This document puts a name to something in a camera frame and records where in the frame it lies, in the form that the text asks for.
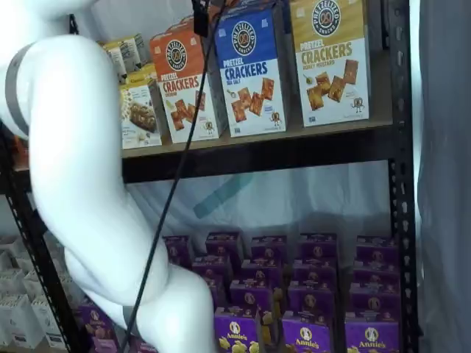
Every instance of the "cracker image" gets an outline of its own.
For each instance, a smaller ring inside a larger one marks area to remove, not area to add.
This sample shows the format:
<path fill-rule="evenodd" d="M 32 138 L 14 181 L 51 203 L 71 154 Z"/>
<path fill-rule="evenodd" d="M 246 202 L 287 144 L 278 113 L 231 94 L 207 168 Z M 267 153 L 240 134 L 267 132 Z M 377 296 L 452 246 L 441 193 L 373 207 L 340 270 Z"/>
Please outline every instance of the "cracker image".
<path fill-rule="evenodd" d="M 139 103 L 131 104 L 130 121 L 148 132 L 155 132 L 157 129 L 157 120 L 152 109 Z"/>
<path fill-rule="evenodd" d="M 345 83 L 350 83 L 351 85 L 354 85 L 356 83 L 357 73 L 358 73 L 358 61 L 347 59 L 345 61 L 345 72 L 344 72 Z"/>
<path fill-rule="evenodd" d="M 238 92 L 238 97 L 241 99 L 242 107 L 244 109 L 249 109 L 252 103 L 252 97 L 250 96 L 249 88 L 242 88 Z"/>
<path fill-rule="evenodd" d="M 345 81 L 338 76 L 334 76 L 329 90 L 329 98 L 340 103 L 344 89 Z"/>
<path fill-rule="evenodd" d="M 179 131 L 179 130 L 185 128 L 185 126 L 183 125 L 183 122 L 182 122 L 182 118 L 181 118 L 181 116 L 180 116 L 180 113 L 179 113 L 178 111 L 176 111 L 176 112 L 171 112 L 170 115 L 171 115 L 172 121 L 174 122 L 175 129 L 176 129 L 177 131 Z"/>
<path fill-rule="evenodd" d="M 199 94 L 199 91 L 197 90 L 196 93 L 195 93 L 195 96 L 194 96 L 194 105 L 198 105 L 198 94 Z M 206 93 L 202 92 L 201 93 L 201 102 L 199 104 L 199 110 L 204 112 L 205 111 L 205 105 L 206 105 Z"/>
<path fill-rule="evenodd" d="M 250 111 L 255 115 L 260 116 L 262 113 L 263 97 L 262 95 L 254 92 L 252 96 L 252 103 L 250 105 Z"/>
<path fill-rule="evenodd" d="M 322 100 L 322 89 L 320 86 L 309 88 L 307 93 L 312 110 L 318 110 L 319 108 L 324 107 L 324 101 Z"/>
<path fill-rule="evenodd" d="M 327 75 L 327 72 L 324 71 L 320 75 L 316 76 L 316 82 L 317 82 L 317 85 L 320 86 L 323 96 L 329 93 L 330 79 L 329 79 L 329 75 Z"/>
<path fill-rule="evenodd" d="M 263 82 L 262 82 L 262 97 L 271 101 L 273 98 L 274 88 L 275 88 L 275 81 L 264 77 Z"/>
<path fill-rule="evenodd" d="M 233 112 L 235 116 L 235 121 L 240 123 L 241 121 L 247 120 L 245 116 L 244 106 L 241 101 L 233 102 Z"/>

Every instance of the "white snack box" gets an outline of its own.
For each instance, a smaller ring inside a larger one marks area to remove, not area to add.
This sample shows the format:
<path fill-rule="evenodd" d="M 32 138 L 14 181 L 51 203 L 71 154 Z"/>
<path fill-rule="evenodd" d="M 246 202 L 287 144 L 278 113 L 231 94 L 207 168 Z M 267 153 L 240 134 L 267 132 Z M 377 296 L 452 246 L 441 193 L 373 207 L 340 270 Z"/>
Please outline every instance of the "white snack box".
<path fill-rule="evenodd" d="M 23 279 L 24 272 L 19 268 L 0 272 L 0 291 L 8 294 L 26 294 Z"/>
<path fill-rule="evenodd" d="M 32 303 L 32 309 L 39 324 L 46 334 L 46 339 L 52 348 L 65 349 L 65 342 L 60 334 L 56 319 L 45 296 L 37 296 Z"/>
<path fill-rule="evenodd" d="M 123 149 L 161 146 L 162 137 L 169 133 L 165 122 L 162 97 L 153 79 L 122 85 L 121 91 L 121 133 Z M 145 129 L 137 125 L 137 119 L 147 116 L 155 125 Z"/>
<path fill-rule="evenodd" d="M 16 346 L 34 349 L 43 339 L 41 329 L 26 294 L 5 296 L 0 300 L 0 316 Z"/>

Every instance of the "product packaging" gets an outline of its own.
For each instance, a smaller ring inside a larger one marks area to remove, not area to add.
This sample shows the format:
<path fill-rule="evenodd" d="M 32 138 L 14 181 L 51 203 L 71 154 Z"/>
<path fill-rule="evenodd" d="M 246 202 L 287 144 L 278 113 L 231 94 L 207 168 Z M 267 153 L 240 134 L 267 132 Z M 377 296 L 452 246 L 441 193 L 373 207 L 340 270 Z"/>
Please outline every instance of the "product packaging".
<path fill-rule="evenodd" d="M 230 135 L 286 131 L 290 93 L 281 4 L 231 10 L 216 33 Z"/>
<path fill-rule="evenodd" d="M 334 352 L 329 318 L 307 311 L 287 311 L 283 316 L 286 351 Z"/>
<path fill-rule="evenodd" d="M 44 334 L 26 294 L 4 296 L 0 300 L 0 317 L 18 347 L 34 349 Z"/>
<path fill-rule="evenodd" d="M 238 273 L 244 259 L 244 246 L 242 237 L 238 232 L 211 232 L 206 238 L 206 251 L 208 254 L 229 254 L 234 272 Z"/>
<path fill-rule="evenodd" d="M 304 126 L 368 119 L 363 1 L 294 0 L 290 6 Z"/>
<path fill-rule="evenodd" d="M 389 312 L 345 313 L 348 353 L 399 353 L 399 324 Z"/>
<path fill-rule="evenodd" d="M 192 21 L 180 24 L 150 41 L 173 143 L 188 139 L 199 95 L 204 52 Z M 217 139 L 227 127 L 221 77 L 214 49 L 202 91 L 193 141 Z"/>
<path fill-rule="evenodd" d="M 272 287 L 266 280 L 254 278 L 234 279 L 230 296 L 236 305 L 256 305 L 262 320 L 262 337 L 267 346 L 276 346 L 279 338 L 279 321 L 276 319 Z"/>
<path fill-rule="evenodd" d="M 137 81 L 120 90 L 123 149 L 161 146 L 169 130 L 156 81 Z"/>
<path fill-rule="evenodd" d="M 46 334 L 46 339 L 51 348 L 66 349 L 65 342 L 60 334 L 54 314 L 45 296 L 37 296 L 32 302 L 32 309 L 40 326 Z"/>
<path fill-rule="evenodd" d="M 214 328 L 223 352 L 265 352 L 257 307 L 218 307 Z"/>
<path fill-rule="evenodd" d="M 165 237 L 164 241 L 170 261 L 184 268 L 191 269 L 191 264 L 194 261 L 194 250 L 190 237 L 187 235 Z"/>

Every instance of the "shelving unit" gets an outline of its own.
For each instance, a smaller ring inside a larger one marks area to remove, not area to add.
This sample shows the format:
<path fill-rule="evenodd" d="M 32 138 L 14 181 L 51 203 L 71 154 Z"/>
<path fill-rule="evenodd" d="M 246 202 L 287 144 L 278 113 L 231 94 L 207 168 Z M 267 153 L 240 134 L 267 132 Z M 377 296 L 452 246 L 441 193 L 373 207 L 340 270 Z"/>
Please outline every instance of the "shelving unit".
<path fill-rule="evenodd" d="M 411 120 L 411 67 L 408 0 L 388 0 L 389 55 L 372 61 L 372 118 L 343 124 L 302 128 L 300 112 L 290 110 L 288 131 L 247 138 L 192 143 L 183 177 L 271 171 L 317 165 L 388 160 L 392 236 L 399 240 L 402 306 L 402 352 L 419 351 Z M 129 150 L 123 153 L 125 182 L 172 179 L 183 145 Z M 28 252 L 40 275 L 49 304 L 70 352 L 85 352 L 72 312 L 52 265 L 37 215 L 26 192 L 29 171 L 14 168 L 5 138 L 0 146 L 0 189 L 6 194 Z"/>

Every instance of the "snack box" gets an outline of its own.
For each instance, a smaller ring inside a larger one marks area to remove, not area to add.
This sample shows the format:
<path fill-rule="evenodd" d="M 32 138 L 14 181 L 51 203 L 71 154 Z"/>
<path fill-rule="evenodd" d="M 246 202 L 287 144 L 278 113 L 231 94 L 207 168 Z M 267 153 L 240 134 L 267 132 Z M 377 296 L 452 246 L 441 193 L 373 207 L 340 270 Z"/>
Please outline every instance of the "snack box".
<path fill-rule="evenodd" d="M 241 275 L 246 278 L 267 280 L 273 289 L 275 316 L 281 318 L 286 308 L 286 289 L 283 282 L 281 262 L 275 259 L 258 258 L 244 260 Z"/>
<path fill-rule="evenodd" d="M 46 334 L 46 339 L 51 348 L 66 349 L 65 342 L 57 326 L 54 313 L 52 312 L 47 298 L 45 296 L 37 296 L 32 302 L 32 309 L 38 319 L 38 322 Z"/>
<path fill-rule="evenodd" d="M 291 25 L 304 126 L 369 117 L 362 0 L 293 0 Z"/>
<path fill-rule="evenodd" d="M 334 352 L 329 318 L 308 311 L 286 311 L 283 316 L 286 351 Z"/>
<path fill-rule="evenodd" d="M 178 259 L 178 265 L 191 269 L 191 264 L 194 261 L 194 250 L 190 237 L 187 235 L 165 237 L 164 241 L 170 261 L 175 262 L 175 259 Z"/>
<path fill-rule="evenodd" d="M 157 80 L 173 143 L 187 141 L 196 112 L 204 53 L 191 21 L 150 41 Z M 221 77 L 214 49 L 203 86 L 193 141 L 219 138 L 227 127 Z"/>
<path fill-rule="evenodd" d="M 206 251 L 208 254 L 229 254 L 234 272 L 241 269 L 244 259 L 242 237 L 238 232 L 211 232 L 206 238 Z"/>
<path fill-rule="evenodd" d="M 356 238 L 356 258 L 365 262 L 399 264 L 399 251 L 392 238 L 359 235 Z"/>
<path fill-rule="evenodd" d="M 335 257 L 337 258 L 337 234 L 301 233 L 298 240 L 301 258 Z"/>
<path fill-rule="evenodd" d="M 335 292 L 331 282 L 291 281 L 289 307 L 293 311 L 319 311 L 328 318 L 335 315 Z"/>
<path fill-rule="evenodd" d="M 219 276 L 225 285 L 229 285 L 233 279 L 233 268 L 227 255 L 207 255 L 194 259 L 193 272 L 202 277 Z"/>
<path fill-rule="evenodd" d="M 275 301 L 269 282 L 255 278 L 234 279 L 230 296 L 236 305 L 256 305 L 262 320 L 262 337 L 267 346 L 276 346 L 279 338 L 278 320 L 274 315 Z"/>
<path fill-rule="evenodd" d="M 223 352 L 265 352 L 260 316 L 255 306 L 218 307 L 214 313 L 214 329 Z"/>
<path fill-rule="evenodd" d="M 290 92 L 281 5 L 230 10 L 216 33 L 230 135 L 286 131 Z"/>
<path fill-rule="evenodd" d="M 347 310 L 345 336 L 348 353 L 399 353 L 399 323 L 389 312 Z"/>
<path fill-rule="evenodd" d="M 399 282 L 352 282 L 350 306 L 359 310 L 388 310 L 400 313 Z"/>
<path fill-rule="evenodd" d="M 0 300 L 0 317 L 16 346 L 34 349 L 44 334 L 26 294 L 4 296 Z"/>
<path fill-rule="evenodd" d="M 288 263 L 288 247 L 285 235 L 254 237 L 251 242 L 252 258 L 276 259 Z"/>
<path fill-rule="evenodd" d="M 161 146 L 169 129 L 156 81 L 129 83 L 120 91 L 123 149 Z"/>

